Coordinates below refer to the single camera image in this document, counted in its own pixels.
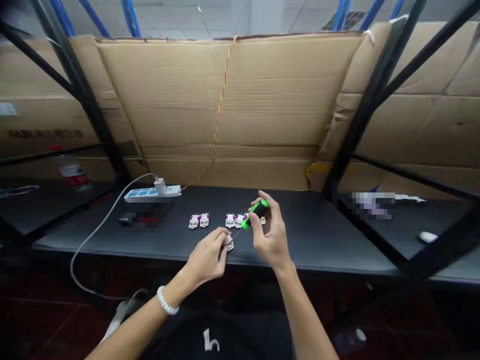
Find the bottle label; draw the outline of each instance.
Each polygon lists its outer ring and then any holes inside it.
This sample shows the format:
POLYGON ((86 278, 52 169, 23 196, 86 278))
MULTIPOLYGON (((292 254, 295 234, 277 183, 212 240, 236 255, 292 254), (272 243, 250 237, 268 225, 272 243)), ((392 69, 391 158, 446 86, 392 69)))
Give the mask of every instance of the bottle label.
POLYGON ((64 178, 68 179, 68 182, 73 187, 82 186, 90 182, 79 165, 62 166, 60 173, 64 178))

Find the bracelet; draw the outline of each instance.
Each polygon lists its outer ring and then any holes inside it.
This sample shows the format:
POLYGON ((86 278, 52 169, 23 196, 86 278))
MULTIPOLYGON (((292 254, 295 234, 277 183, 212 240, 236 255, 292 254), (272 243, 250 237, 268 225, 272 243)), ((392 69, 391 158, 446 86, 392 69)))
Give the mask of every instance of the bracelet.
POLYGON ((165 288, 165 286, 160 286, 158 288, 158 290, 156 291, 156 296, 158 298, 158 301, 160 301, 160 305, 163 309, 163 311, 165 311, 168 315, 175 315, 176 313, 179 312, 179 309, 180 309, 180 306, 177 306, 177 307, 172 307, 171 305, 169 305, 166 301, 165 301, 165 298, 164 298, 164 293, 162 292, 162 290, 165 288))

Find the table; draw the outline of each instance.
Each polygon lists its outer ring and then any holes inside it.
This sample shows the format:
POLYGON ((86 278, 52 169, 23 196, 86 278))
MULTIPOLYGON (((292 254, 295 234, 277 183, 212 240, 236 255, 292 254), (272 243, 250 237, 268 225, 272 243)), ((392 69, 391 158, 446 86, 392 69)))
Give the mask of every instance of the table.
MULTIPOLYGON (((392 220, 366 222, 406 259, 427 246, 418 237, 422 231, 440 235, 463 217, 473 204, 467 201, 429 200, 423 204, 400 203, 392 209, 392 220)), ((431 281, 480 284, 480 248, 468 253, 430 278, 431 281)))
POLYGON ((63 179, 0 179, 1 188, 19 188, 27 185, 38 185, 40 188, 25 194, 0 198, 0 217, 22 235, 27 235, 106 194, 113 183, 96 181, 92 183, 92 189, 77 192, 63 179))
MULTIPOLYGON (((292 260, 298 269, 336 273, 398 275, 397 268, 320 193, 270 190, 280 203, 292 260)), ((242 213, 257 191, 245 188, 191 186, 171 203, 158 228, 122 227, 118 218, 134 209, 119 201, 110 218, 83 247, 90 254, 186 261, 204 236, 225 226, 227 213, 242 213), (192 214, 208 212, 207 228, 189 229, 192 214)), ((53 229, 33 244, 34 250, 74 252, 102 221, 116 196, 53 229)), ((266 266, 252 243, 251 230, 234 241, 228 264, 266 266)))

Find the blue metal pole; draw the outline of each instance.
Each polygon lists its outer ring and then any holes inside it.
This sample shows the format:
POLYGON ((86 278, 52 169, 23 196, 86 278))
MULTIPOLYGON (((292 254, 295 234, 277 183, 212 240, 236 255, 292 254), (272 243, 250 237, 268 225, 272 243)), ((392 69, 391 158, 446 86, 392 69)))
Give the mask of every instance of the blue metal pole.
POLYGON ((391 13, 390 20, 398 18, 400 14, 400 10, 402 9, 402 5, 404 4, 404 0, 397 0, 395 7, 393 8, 393 12, 391 13))
POLYGON ((130 33, 130 36, 133 38, 135 31, 133 30, 132 27, 132 22, 130 20, 130 14, 129 14, 129 8, 126 3, 127 0, 120 0, 121 8, 123 10, 123 15, 125 16, 125 22, 126 22, 126 28, 128 29, 128 32, 130 33))
POLYGON ((331 27, 332 31, 338 31, 340 27, 340 19, 342 18, 342 13, 344 11, 345 0, 340 0, 338 2, 338 8, 336 9, 335 18, 333 19, 333 25, 331 27))
POLYGON ((105 38, 111 38, 112 36, 110 35, 109 31, 107 30, 105 25, 100 20, 99 16, 95 12, 92 5, 89 3, 89 0, 78 0, 78 1, 83 6, 86 13, 90 16, 90 18, 93 21, 93 23, 95 24, 96 28, 98 29, 98 31, 100 31, 100 34, 105 38))
POLYGON ((74 27, 72 26, 69 16, 67 15, 67 12, 65 11, 62 1, 50 0, 50 2, 51 2, 51 6, 55 10, 55 14, 58 17, 58 20, 60 21, 61 26, 63 27, 63 30, 65 31, 65 34, 68 37, 73 38, 75 36, 74 27))
POLYGON ((133 38, 141 38, 140 27, 137 22, 137 15, 135 13, 134 3, 132 0, 120 0, 123 14, 125 15, 126 26, 133 38))
POLYGON ((377 16, 380 8, 384 4, 385 0, 375 0, 373 5, 371 6, 370 10, 365 16, 365 19, 363 19, 363 22, 360 25, 360 30, 365 31, 367 30, 370 25, 374 22, 375 17, 377 16))
POLYGON ((345 11, 343 12, 343 18, 341 20, 340 31, 343 31, 345 24, 347 23, 347 18, 349 17, 350 7, 352 6, 352 0, 346 0, 345 11))
POLYGON ((130 17, 131 17, 131 22, 133 24, 133 30, 134 30, 134 37, 136 38, 141 38, 142 35, 140 35, 140 27, 139 23, 137 21, 137 13, 135 12, 134 8, 134 1, 133 0, 126 0, 126 3, 128 5, 128 10, 130 12, 130 17))

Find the forearm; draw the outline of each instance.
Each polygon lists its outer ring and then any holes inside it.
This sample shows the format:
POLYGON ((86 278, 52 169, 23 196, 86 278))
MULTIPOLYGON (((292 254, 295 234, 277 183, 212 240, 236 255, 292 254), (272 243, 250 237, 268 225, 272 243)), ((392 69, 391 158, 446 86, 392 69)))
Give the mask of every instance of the forearm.
POLYGON ((293 262, 275 271, 298 360, 338 360, 337 353, 300 282, 293 262))
MULTIPOLYGON (((177 307, 192 291, 192 284, 180 271, 165 286, 163 296, 168 304, 177 307)), ((138 359, 167 317, 154 296, 99 344, 86 360, 138 359)))

